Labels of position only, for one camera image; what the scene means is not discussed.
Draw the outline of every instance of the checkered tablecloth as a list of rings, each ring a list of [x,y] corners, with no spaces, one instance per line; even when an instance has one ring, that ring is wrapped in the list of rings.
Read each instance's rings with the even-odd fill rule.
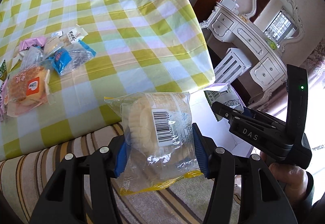
[[[74,72],[52,72],[55,103],[0,126],[0,160],[54,146],[120,120],[104,96],[195,92],[215,80],[207,46],[188,0],[3,0],[0,59],[12,64],[26,38],[79,24],[97,55]],[[14,67],[11,75],[18,72]]]

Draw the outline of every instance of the pink curtain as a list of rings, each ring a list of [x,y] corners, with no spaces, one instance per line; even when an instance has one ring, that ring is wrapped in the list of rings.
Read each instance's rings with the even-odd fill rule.
[[[325,87],[325,38],[323,38],[313,52],[300,66],[305,68],[308,73],[308,91],[312,91],[315,87]],[[258,109],[267,112],[275,117],[286,116],[288,93],[285,84],[276,89],[271,99],[260,106]]]

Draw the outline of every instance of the mirror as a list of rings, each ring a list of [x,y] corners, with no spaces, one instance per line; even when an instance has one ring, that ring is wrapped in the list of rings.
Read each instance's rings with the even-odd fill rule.
[[[252,0],[252,11],[242,17],[258,28],[264,39],[274,41],[281,53],[287,43],[298,41],[304,32],[296,0]]]

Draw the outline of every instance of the purple snack wrapper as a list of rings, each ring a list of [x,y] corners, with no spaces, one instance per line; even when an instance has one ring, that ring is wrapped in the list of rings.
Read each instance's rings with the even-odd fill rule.
[[[21,41],[19,45],[19,52],[23,50],[27,50],[32,46],[40,46],[43,47],[46,43],[46,37],[40,36],[40,37],[34,37],[34,38],[28,38],[24,41]]]

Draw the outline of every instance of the window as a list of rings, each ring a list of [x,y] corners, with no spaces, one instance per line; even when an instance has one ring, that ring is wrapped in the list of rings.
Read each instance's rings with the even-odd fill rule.
[[[279,43],[283,39],[291,37],[296,30],[297,27],[290,19],[290,15],[286,14],[285,10],[282,9],[264,33],[270,39]]]

